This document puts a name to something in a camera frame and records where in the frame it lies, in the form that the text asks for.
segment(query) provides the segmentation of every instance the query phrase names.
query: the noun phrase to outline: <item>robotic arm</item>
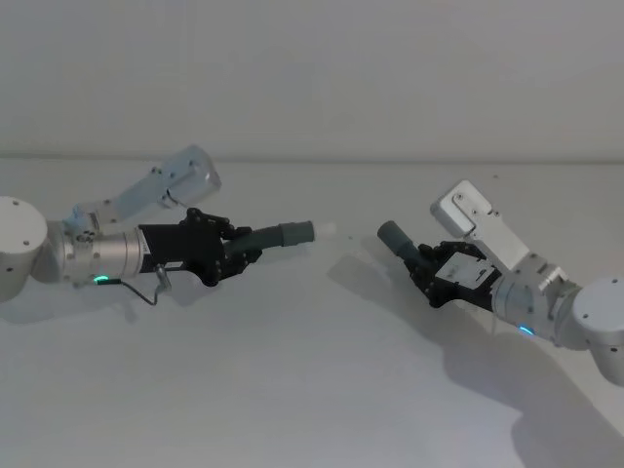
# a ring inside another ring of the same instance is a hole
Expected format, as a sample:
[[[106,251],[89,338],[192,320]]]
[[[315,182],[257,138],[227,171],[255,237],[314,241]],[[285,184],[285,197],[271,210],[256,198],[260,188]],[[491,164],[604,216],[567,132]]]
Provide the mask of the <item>robotic arm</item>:
[[[467,180],[431,207],[460,242],[415,247],[394,221],[378,230],[381,241],[405,263],[429,304],[465,300],[526,334],[573,350],[589,349],[601,374],[624,386],[624,277],[582,288],[558,265],[532,252],[500,213]]]
[[[187,208],[179,224],[137,222],[159,210],[188,207],[216,192],[221,181],[201,148],[190,146],[154,168],[119,196],[76,205],[62,221],[46,221],[31,205],[0,197],[0,302],[18,295],[31,275],[42,283],[123,285],[155,305],[171,288],[169,271],[187,270],[213,287],[241,274],[263,249],[315,240],[312,222],[253,231],[225,217]],[[123,280],[156,273],[149,300]]]

